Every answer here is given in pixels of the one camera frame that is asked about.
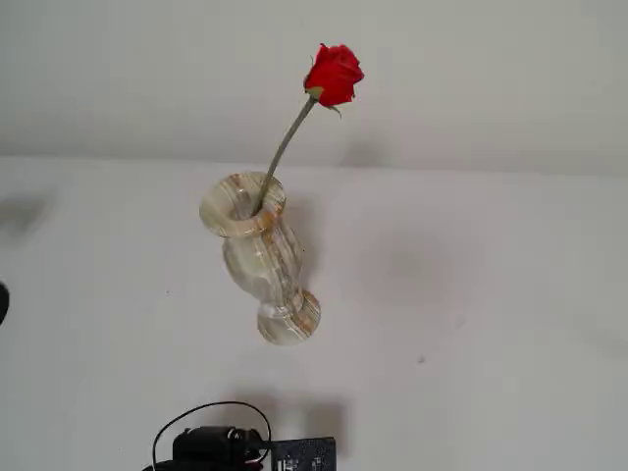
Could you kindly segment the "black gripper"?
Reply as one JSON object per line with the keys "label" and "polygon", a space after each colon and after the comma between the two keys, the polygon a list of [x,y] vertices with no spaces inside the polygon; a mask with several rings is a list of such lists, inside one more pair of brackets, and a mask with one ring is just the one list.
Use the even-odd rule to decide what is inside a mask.
{"label": "black gripper", "polygon": [[333,438],[269,442],[254,429],[187,429],[173,442],[171,470],[335,470]]}

